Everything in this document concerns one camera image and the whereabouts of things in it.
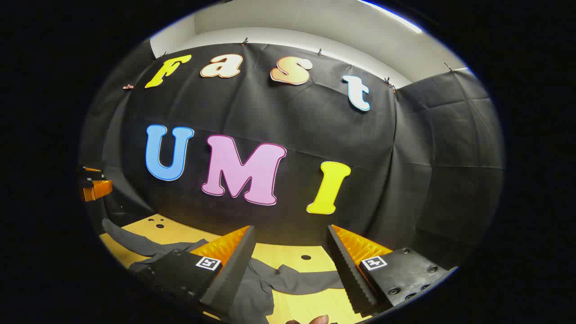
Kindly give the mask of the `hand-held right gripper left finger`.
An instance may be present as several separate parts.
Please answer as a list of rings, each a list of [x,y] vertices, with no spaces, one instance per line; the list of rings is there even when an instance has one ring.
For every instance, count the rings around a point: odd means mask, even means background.
[[[135,271],[140,281],[183,308],[219,318],[228,318],[254,248],[253,226],[211,242],[157,244],[128,234],[128,249],[151,257]]]

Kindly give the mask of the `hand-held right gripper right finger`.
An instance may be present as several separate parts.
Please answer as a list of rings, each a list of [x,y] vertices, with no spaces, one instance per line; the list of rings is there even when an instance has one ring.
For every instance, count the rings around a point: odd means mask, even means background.
[[[391,250],[334,224],[327,232],[329,255],[360,315],[397,307],[450,273],[409,247]]]

